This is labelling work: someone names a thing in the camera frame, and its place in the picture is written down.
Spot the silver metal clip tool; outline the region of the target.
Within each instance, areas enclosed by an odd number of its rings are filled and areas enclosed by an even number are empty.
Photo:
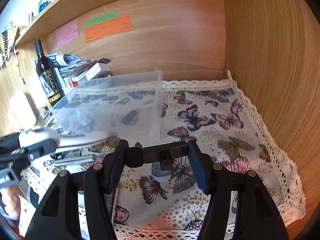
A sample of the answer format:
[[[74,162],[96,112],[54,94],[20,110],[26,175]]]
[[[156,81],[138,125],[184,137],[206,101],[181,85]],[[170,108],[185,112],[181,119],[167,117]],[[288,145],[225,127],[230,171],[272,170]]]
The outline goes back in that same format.
[[[84,154],[83,150],[78,150],[77,155],[72,157],[63,157],[58,160],[53,161],[54,166],[72,166],[72,165],[81,165],[85,163],[90,163],[94,160],[93,154]]]

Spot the dark wine bottle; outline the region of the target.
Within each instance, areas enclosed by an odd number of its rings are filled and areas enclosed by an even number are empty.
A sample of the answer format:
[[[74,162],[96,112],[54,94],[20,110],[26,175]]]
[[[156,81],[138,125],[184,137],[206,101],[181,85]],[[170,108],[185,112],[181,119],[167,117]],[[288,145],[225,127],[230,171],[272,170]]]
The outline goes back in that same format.
[[[52,61],[43,51],[41,40],[36,40],[34,45],[37,54],[36,72],[44,93],[50,105],[53,107],[65,94],[52,65]]]

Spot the butterfly lace tablecloth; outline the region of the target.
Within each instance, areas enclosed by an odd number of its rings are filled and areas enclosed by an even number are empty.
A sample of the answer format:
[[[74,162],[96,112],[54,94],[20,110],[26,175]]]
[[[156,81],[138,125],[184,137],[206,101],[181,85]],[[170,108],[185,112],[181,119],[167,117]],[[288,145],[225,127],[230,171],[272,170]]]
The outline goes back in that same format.
[[[228,78],[160,72],[88,81],[53,107],[59,147],[106,148],[79,165],[37,156],[42,197],[26,239],[288,239],[305,213],[295,163]]]

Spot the stack of papers and books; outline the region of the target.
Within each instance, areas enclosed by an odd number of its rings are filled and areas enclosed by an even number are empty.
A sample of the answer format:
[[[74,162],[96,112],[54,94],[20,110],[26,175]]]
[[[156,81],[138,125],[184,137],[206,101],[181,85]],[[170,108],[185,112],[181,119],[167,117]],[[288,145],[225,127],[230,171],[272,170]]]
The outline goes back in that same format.
[[[101,58],[99,60],[82,60],[74,54],[53,53],[47,55],[50,59],[53,70],[63,89],[74,87],[75,82],[79,82],[85,77],[85,73],[96,63],[108,65],[111,60]]]

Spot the clear plastic storage box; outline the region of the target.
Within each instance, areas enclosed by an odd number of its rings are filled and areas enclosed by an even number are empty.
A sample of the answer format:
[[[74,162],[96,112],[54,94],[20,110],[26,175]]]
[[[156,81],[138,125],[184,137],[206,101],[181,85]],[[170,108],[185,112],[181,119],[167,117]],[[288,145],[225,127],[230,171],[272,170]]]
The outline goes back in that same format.
[[[106,132],[122,139],[159,139],[162,73],[126,74],[85,81],[53,108],[66,132]]]

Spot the pink sticky note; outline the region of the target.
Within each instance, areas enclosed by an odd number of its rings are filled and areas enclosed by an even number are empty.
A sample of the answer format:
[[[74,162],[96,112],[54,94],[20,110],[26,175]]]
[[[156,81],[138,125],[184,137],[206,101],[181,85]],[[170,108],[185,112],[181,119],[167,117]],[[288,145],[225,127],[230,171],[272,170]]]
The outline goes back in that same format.
[[[55,32],[57,46],[63,46],[79,37],[78,25],[76,20],[67,23]]]

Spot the green sticky note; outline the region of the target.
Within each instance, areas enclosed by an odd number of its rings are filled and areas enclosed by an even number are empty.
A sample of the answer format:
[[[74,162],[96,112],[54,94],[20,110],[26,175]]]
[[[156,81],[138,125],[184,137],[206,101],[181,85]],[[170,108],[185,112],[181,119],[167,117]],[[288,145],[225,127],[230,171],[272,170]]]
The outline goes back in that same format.
[[[94,18],[92,18],[90,20],[87,20],[86,23],[85,23],[85,27],[88,28],[88,27],[93,26],[95,24],[98,24],[100,22],[113,19],[113,18],[115,18],[117,16],[118,16],[118,13],[115,12],[115,11],[109,12],[109,13],[106,13],[106,14],[103,14],[103,15],[96,16],[96,17],[94,17]]]

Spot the orange sticky note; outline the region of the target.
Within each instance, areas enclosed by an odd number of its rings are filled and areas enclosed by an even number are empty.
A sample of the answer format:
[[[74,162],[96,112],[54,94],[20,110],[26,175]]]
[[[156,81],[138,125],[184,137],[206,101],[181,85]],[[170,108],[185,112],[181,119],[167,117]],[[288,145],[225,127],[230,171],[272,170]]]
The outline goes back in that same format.
[[[133,24],[130,15],[121,15],[84,29],[85,42],[91,42],[107,35],[132,31]]]

